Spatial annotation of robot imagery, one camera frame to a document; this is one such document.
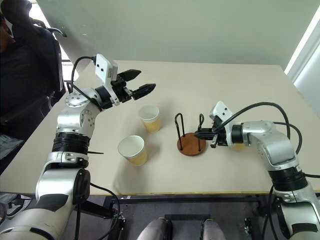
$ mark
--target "white table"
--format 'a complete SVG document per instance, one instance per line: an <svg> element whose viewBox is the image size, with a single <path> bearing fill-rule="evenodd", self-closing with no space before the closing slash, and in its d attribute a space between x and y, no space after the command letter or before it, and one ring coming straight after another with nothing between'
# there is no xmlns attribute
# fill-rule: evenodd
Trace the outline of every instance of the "white table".
<svg viewBox="0 0 320 240"><path fill-rule="evenodd" d="M319 174L318 155L320 120L297 89L276 65L237 65L148 61L116 61L119 72L139 69L142 73L128 82L130 89L146 83L156 83L148 96L131 100L101 113L96 119L89 155L91 181L123 195L185 194L185 193L265 193L271 179L261 159L252 148L234 151L229 147L207 149L201 155L188 157L177 149L174 117L182 113L186 133L194 132L199 114L205 120L202 127L211 126L209 111L222 100L235 113L261 101L275 102L286 111L289 121L300 128L303 145L300 164L306 173ZM81 88L101 85L90 64L77 81ZM138 117L144 105L160 108L162 128L148 133ZM0 191L35 192L38 177L47 155L52 150L57 116L64 107L58 102L0 177ZM270 106L252 109L238 121L281 121L280 112ZM285 128L278 127L285 133ZM297 146L297 135L292 142ZM133 166L117 150L118 143L129 135L139 135L146 142L148 161ZM320 190L320 181L309 179ZM91 188L92 195L105 194Z"/></svg>

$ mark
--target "white paper cup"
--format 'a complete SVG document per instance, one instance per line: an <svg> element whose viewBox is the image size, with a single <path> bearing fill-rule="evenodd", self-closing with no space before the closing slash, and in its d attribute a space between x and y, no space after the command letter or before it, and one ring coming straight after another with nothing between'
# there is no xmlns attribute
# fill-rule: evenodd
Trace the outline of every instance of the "white paper cup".
<svg viewBox="0 0 320 240"><path fill-rule="evenodd" d="M127 136L118 145L119 153L135 166L147 161L145 141L140 136Z"/></svg>
<svg viewBox="0 0 320 240"><path fill-rule="evenodd" d="M161 128L160 111L157 106L144 106L140 108L138 115L148 132L154 133Z"/></svg>

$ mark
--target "chair armrest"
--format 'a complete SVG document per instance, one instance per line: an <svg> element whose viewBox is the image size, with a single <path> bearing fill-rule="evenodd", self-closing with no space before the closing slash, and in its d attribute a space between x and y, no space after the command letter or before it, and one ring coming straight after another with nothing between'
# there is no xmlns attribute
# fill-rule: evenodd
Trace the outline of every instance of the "chair armrest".
<svg viewBox="0 0 320 240"><path fill-rule="evenodd" d="M41 106L41 103L49 101L49 97L46 95L36 97L26 102L25 104L20 105L11 112L2 115L0 117L0 122L2 126L11 126L19 121L23 120L27 115L30 114L36 107Z"/></svg>

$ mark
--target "black office chair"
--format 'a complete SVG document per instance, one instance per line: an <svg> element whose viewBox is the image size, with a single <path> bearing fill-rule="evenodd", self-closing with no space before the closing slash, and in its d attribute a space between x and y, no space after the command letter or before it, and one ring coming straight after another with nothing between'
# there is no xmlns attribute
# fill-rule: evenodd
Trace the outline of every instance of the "black office chair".
<svg viewBox="0 0 320 240"><path fill-rule="evenodd" d="M62 74L61 49L53 33L57 32L66 37L66 34L57 28L47 28L42 21L29 17L32 4L28 0L3 0L1 11L12 24L12 34L15 39L23 39L34 51L43 64L43 68L52 76L48 79L49 91L47 94L31 99L29 102L1 116L1 127L14 126L23 121L30 113L40 112L43 117L51 107L65 94Z"/></svg>

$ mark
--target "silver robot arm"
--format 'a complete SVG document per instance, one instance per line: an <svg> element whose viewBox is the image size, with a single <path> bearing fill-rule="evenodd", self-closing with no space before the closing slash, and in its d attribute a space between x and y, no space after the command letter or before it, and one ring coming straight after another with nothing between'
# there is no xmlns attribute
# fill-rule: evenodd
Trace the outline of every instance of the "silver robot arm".
<svg viewBox="0 0 320 240"><path fill-rule="evenodd" d="M270 121L241 124L231 121L220 132L213 133L214 128L232 116L222 101L217 103L209 116L213 120L213 128L197 131L196 137L212 140L212 148L243 143L257 150L279 199L276 212L283 235L292 240L320 239L320 204L287 136Z"/></svg>
<svg viewBox="0 0 320 240"><path fill-rule="evenodd" d="M0 232L2 240L58 240L71 212L90 195L90 173L87 156L97 115L131 98L137 100L149 94L155 84L145 84L132 91L126 82L139 70L117 74L115 62L98 54L95 74L103 86L70 93L65 108L57 119L52 152L49 153L36 185L37 203L18 214Z"/></svg>

